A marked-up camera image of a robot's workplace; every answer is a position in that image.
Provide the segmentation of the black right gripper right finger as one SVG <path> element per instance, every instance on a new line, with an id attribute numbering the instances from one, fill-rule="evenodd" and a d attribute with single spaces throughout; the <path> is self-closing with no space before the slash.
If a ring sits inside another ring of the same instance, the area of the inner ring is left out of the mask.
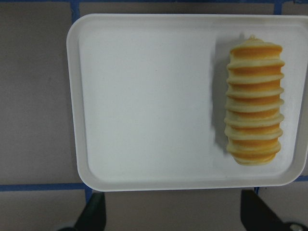
<path id="1" fill-rule="evenodd" d="M 241 192 L 241 222 L 247 231 L 296 231 L 296 223 L 284 223 L 253 190 Z"/>

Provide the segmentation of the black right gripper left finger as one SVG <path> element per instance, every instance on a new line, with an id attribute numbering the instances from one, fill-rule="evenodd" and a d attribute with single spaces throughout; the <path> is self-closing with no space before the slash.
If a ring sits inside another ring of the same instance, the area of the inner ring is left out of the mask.
<path id="1" fill-rule="evenodd" d="M 103 231 L 106 226 L 105 196 L 102 192 L 93 193 L 77 219 L 77 231 Z"/>

